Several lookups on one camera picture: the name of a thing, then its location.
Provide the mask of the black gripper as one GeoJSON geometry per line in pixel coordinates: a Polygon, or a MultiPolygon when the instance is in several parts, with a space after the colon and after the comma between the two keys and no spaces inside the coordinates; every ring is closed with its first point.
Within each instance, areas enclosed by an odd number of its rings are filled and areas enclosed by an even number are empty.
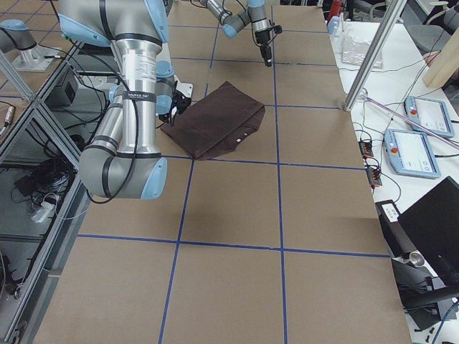
{"type": "Polygon", "coordinates": [[[283,28],[277,25],[270,19],[261,19],[253,22],[253,34],[255,35],[255,43],[260,47],[260,53],[263,61],[267,67],[272,66],[272,49],[269,44],[276,37],[281,34],[283,28]]]}
{"type": "Polygon", "coordinates": [[[174,95],[159,95],[157,97],[157,116],[162,122],[169,122],[173,127],[177,115],[182,114],[191,105],[191,98],[181,91],[174,95]]]}

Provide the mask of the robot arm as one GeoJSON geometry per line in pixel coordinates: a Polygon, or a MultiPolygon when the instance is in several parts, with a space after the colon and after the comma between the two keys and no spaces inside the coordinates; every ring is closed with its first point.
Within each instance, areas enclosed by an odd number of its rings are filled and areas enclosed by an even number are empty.
{"type": "Polygon", "coordinates": [[[62,32],[70,39],[109,47],[121,84],[90,144],[80,156],[87,192],[110,201],[157,199],[168,162],[156,145],[156,121],[181,112],[169,55],[168,14],[163,1],[61,1],[62,32]]]}
{"type": "Polygon", "coordinates": [[[273,65],[273,50],[270,45],[283,32],[283,28],[268,19],[265,1],[247,1],[246,5],[237,1],[242,10],[236,14],[226,8],[224,1],[202,0],[198,3],[200,8],[205,8],[214,15],[224,34],[230,39],[250,26],[252,40],[259,48],[265,66],[273,65]]]}

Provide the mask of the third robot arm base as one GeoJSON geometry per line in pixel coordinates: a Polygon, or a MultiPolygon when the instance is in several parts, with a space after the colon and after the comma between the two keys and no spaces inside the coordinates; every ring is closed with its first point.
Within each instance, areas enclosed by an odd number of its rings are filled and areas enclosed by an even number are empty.
{"type": "Polygon", "coordinates": [[[39,46],[23,21],[7,19],[1,22],[1,51],[6,54],[13,50],[19,55],[12,65],[22,72],[44,72],[60,58],[56,48],[39,46]]]}

